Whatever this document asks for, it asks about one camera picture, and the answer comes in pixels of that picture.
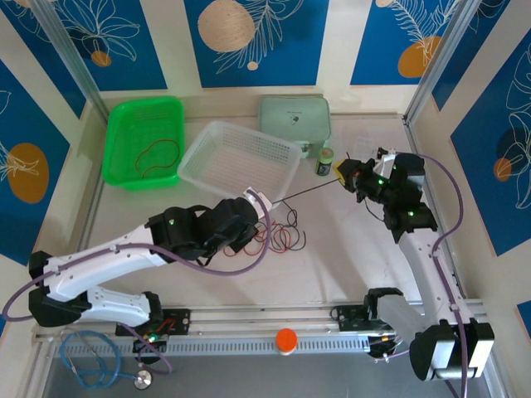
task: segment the orange bottle cap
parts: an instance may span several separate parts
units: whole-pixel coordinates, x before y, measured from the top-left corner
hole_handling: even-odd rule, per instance
[[[280,352],[293,352],[297,348],[297,342],[297,333],[291,329],[282,329],[276,334],[276,346]]]

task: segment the robotic arm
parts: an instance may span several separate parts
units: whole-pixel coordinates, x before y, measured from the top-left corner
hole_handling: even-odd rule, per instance
[[[262,194],[258,196],[270,210],[269,201]],[[98,285],[173,260],[150,249],[119,250],[119,247],[147,243],[206,266],[226,246],[238,252],[249,243],[257,233],[255,224],[263,215],[256,199],[246,192],[244,197],[223,200],[213,209],[170,207],[118,239],[73,255],[52,257],[36,252],[29,262],[31,277],[35,279],[49,271],[53,275],[30,292],[30,312],[43,327],[68,325],[79,319],[113,321],[131,327],[149,321],[162,322],[157,294],[122,294]],[[80,261],[76,267],[61,270],[62,265],[76,260]]]
[[[335,166],[339,180],[357,202],[383,206],[383,221],[412,268],[425,310],[410,307],[400,290],[370,289],[364,300],[365,319],[381,319],[409,345],[413,371],[421,380],[461,378],[461,339],[468,349],[468,377],[481,376],[494,333],[478,323],[468,309],[442,256],[436,272],[432,246],[439,238],[431,210],[421,202],[424,160],[410,153],[386,154],[376,163],[345,159]],[[465,327],[461,336],[455,312]]]

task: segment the white plastic basket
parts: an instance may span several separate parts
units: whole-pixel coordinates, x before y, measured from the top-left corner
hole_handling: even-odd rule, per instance
[[[211,122],[185,153],[179,176],[222,197],[248,187],[270,201],[282,199],[302,151],[296,143],[226,122]]]

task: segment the green plastic basket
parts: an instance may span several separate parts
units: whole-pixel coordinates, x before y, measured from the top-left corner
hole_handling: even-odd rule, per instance
[[[109,116],[102,174],[131,191],[178,183],[183,158],[184,110],[175,97],[125,102]]]

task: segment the red wire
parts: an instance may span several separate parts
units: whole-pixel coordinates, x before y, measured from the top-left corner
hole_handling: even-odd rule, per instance
[[[155,168],[170,168],[171,166],[173,166],[175,164],[175,162],[177,160],[179,160],[179,157],[181,156],[181,148],[179,147],[179,144],[177,143],[177,141],[175,141],[174,139],[167,139],[167,138],[163,138],[163,139],[158,139],[157,141],[153,142],[151,145],[149,145],[144,151],[142,151],[140,153],[140,155],[136,158],[136,160],[134,161],[134,168],[137,172],[140,172],[140,169],[139,169],[139,160],[140,158],[146,153],[148,152],[156,143],[174,143],[175,145],[177,145],[177,157],[175,158],[175,160],[173,160],[173,162],[171,162],[169,165],[167,166],[151,166],[149,167],[147,170],[145,170],[143,173],[142,173],[142,178],[145,177],[146,173],[147,172],[150,172],[151,170],[155,169]]]
[[[235,255],[238,255],[237,253],[235,253],[235,254],[233,254],[233,255],[229,255],[229,254],[225,251],[225,250],[227,250],[227,247],[228,247],[228,246],[225,246],[225,247],[223,248],[223,254],[224,254],[224,255],[226,255],[227,257],[234,257]]]
[[[168,326],[168,332],[170,332],[171,329],[173,328],[173,326],[175,326],[176,322],[177,321],[175,319],[173,319],[173,318],[166,319],[164,322],[162,322],[162,324],[158,327],[158,329],[155,330],[155,333],[158,333],[161,330],[163,330],[164,326],[166,326],[167,324],[170,324],[170,326]]]
[[[273,232],[273,236],[271,239],[275,242],[276,245],[279,247],[283,247],[283,249],[277,249],[274,246],[270,246],[269,250],[271,250],[273,253],[276,253],[278,255],[283,255],[285,252],[289,251],[291,248],[291,233],[290,231],[285,228],[282,224],[278,222],[274,222],[271,224],[272,229],[274,230],[276,227],[279,227],[276,231]],[[259,243],[260,249],[256,253],[252,253],[247,249],[247,246],[243,248],[243,252],[246,255],[249,255],[250,257],[255,257],[262,251],[264,245],[266,244],[266,232],[267,230],[259,231],[255,237],[253,238],[255,242]],[[223,254],[227,257],[234,257],[238,255],[239,253],[235,253],[233,255],[229,254],[227,252],[227,248],[225,247],[223,249]]]

